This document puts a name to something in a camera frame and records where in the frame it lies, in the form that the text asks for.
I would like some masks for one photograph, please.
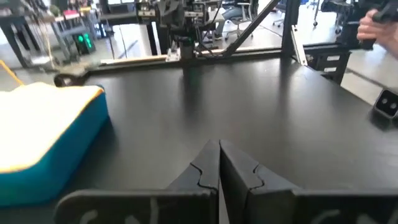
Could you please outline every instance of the metal frame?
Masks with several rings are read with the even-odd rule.
[[[249,24],[249,26],[242,32],[242,34],[230,44],[224,51],[218,52],[218,57],[209,58],[196,58],[189,62],[165,62],[163,57],[152,57],[145,58],[145,60],[125,60],[123,62],[106,63],[88,72],[88,75],[104,75],[107,73],[115,74],[115,72],[132,70],[132,69],[147,69],[152,68],[185,68],[192,65],[204,65],[214,63],[225,63],[242,60],[256,60],[265,58],[279,58],[279,57],[292,57],[296,60],[297,51],[295,43],[297,40],[294,39],[294,32],[291,27],[297,25],[299,18],[299,7],[300,1],[298,0],[287,0],[284,29],[282,36],[282,46],[272,49],[256,49],[256,50],[238,50],[240,45],[251,35],[254,29],[264,20],[264,18],[273,10],[279,0],[271,0],[268,5],[258,14],[256,18]],[[354,49],[359,49],[354,46],[344,46],[336,43],[324,43],[324,44],[310,44],[301,47],[300,44],[300,55],[316,55],[322,53],[333,53],[333,52],[345,52]]]

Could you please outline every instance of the black table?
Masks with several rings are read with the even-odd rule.
[[[93,77],[108,123],[65,193],[157,189],[209,139],[227,139],[307,189],[396,188],[397,131],[371,106],[291,59]],[[2,224],[51,223],[54,202],[0,210]]]

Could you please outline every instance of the black metal beam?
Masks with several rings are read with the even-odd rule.
[[[149,24],[146,26],[147,26],[147,31],[148,31],[150,51],[152,52],[152,55],[157,55],[154,29],[152,28],[152,24]]]
[[[282,52],[288,56],[295,54],[292,33],[290,30],[292,29],[292,25],[297,25],[297,21],[299,19],[299,8],[299,0],[287,0],[284,31],[282,35]]]
[[[271,58],[280,58],[282,52],[280,49],[263,49],[262,52],[257,50],[247,50],[245,52],[240,52],[234,54],[230,57],[215,57],[211,60],[207,58],[197,58],[188,62],[166,62],[164,58],[153,59],[148,61],[131,61],[131,62],[121,62],[109,65],[102,65],[94,68],[88,72],[88,76],[97,75],[109,75],[116,74],[125,71],[135,71],[135,70],[147,70],[150,69],[165,69],[165,68],[189,68],[200,65],[211,65],[216,63],[230,63],[230,62],[241,62],[245,60],[265,60]]]
[[[250,23],[243,33],[230,44],[223,52],[223,57],[229,57],[242,45],[242,43],[249,37],[249,35],[257,28],[258,25],[268,16],[268,14],[275,8],[279,0],[271,0],[270,3],[260,12],[260,14]]]

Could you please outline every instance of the person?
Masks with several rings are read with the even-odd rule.
[[[224,21],[219,22],[218,26],[216,27],[215,32],[215,40],[221,40],[223,38],[223,29],[225,25],[225,21],[230,20],[234,17],[239,17],[243,15],[242,7],[238,5],[238,3],[244,2],[244,0],[235,0],[234,6],[227,9],[223,13]]]
[[[370,10],[359,22],[358,40],[376,39],[391,55],[398,59],[398,23],[380,24],[373,22],[372,17],[377,10]]]

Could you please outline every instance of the blue foam block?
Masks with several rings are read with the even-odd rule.
[[[56,197],[108,118],[105,93],[95,98],[36,165],[0,174],[0,207]]]

